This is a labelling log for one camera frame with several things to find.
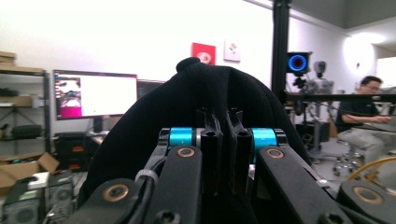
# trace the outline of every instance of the black pole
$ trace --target black pole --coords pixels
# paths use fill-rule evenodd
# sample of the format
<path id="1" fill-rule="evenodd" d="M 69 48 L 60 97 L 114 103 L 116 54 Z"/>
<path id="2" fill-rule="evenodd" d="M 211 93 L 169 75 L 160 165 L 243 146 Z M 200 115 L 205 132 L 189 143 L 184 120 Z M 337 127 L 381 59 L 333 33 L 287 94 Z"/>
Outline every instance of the black pole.
<path id="1" fill-rule="evenodd" d="M 286 102 L 286 71 L 291 0 L 274 0 L 274 39 L 271 90 L 283 104 Z"/>

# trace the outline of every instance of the person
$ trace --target person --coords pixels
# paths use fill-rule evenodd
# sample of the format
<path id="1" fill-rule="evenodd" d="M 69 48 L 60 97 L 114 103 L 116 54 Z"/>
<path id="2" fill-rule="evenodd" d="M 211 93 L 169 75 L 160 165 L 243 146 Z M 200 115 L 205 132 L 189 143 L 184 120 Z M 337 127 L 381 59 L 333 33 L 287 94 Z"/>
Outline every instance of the person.
<path id="1" fill-rule="evenodd" d="M 367 76 L 361 81 L 355 94 L 378 93 L 382 80 Z M 338 139 L 365 150 L 364 163 L 376 161 L 396 148 L 394 133 L 359 128 L 363 123 L 389 123 L 390 116 L 380 115 L 373 102 L 341 102 L 335 126 Z"/>

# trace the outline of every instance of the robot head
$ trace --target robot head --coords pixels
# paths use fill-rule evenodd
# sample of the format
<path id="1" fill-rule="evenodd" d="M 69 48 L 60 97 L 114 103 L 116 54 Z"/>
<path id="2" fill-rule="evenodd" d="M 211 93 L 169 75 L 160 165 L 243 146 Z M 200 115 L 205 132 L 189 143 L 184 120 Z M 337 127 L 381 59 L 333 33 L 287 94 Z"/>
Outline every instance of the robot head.
<path id="1" fill-rule="evenodd" d="M 315 62 L 314 63 L 315 72 L 318 74 L 324 73 L 326 71 L 326 63 L 325 62 Z"/>

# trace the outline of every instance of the computer monitor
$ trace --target computer monitor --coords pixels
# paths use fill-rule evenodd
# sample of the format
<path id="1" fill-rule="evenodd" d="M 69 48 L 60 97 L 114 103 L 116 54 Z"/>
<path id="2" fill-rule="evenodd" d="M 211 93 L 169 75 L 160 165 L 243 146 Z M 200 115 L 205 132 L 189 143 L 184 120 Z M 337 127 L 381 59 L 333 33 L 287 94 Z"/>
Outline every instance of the computer monitor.
<path id="1" fill-rule="evenodd" d="M 122 116 L 137 100 L 137 75 L 53 70 L 57 120 L 93 119 L 93 131 L 103 130 L 103 118 Z"/>
<path id="2" fill-rule="evenodd" d="M 138 79 L 137 99 L 140 99 L 147 93 L 154 91 L 157 87 L 161 86 L 163 83 L 164 81 L 160 81 L 160 80 Z"/>

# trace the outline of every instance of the black fabric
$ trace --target black fabric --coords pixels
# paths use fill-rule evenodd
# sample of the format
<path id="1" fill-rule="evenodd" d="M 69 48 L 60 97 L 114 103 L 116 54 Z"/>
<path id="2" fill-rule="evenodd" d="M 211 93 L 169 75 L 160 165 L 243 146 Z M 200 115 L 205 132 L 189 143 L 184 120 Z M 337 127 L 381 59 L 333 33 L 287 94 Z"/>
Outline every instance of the black fabric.
<path id="1" fill-rule="evenodd" d="M 230 138 L 227 136 L 231 130 L 228 109 L 238 107 L 243 110 L 244 127 L 282 129 L 291 147 L 311 164 L 284 107 L 258 79 L 232 67 L 188 60 L 190 62 L 182 61 L 177 66 L 178 72 L 170 80 L 138 100 L 114 126 L 94 155 L 87 179 L 79 192 L 78 206 L 82 206 L 90 194 L 107 180 L 134 179 L 156 147 L 161 128 L 195 127 L 196 109 L 200 107 L 214 109 L 224 141 Z M 217 206 L 218 212 L 211 210 L 208 213 L 210 217 L 204 218 L 205 223 L 210 223 L 211 219 L 221 223 L 220 217 L 227 217 L 231 221 L 228 223 L 248 223 L 241 220 L 251 217 L 246 195 L 224 193 L 213 202 L 223 204 L 222 209 Z"/>
<path id="2" fill-rule="evenodd" d="M 341 102 L 338 107 L 337 118 L 335 120 L 335 127 L 338 133 L 361 125 L 361 123 L 345 123 L 342 118 L 345 114 L 357 117 L 371 117 L 379 115 L 379 112 L 373 102 Z"/>

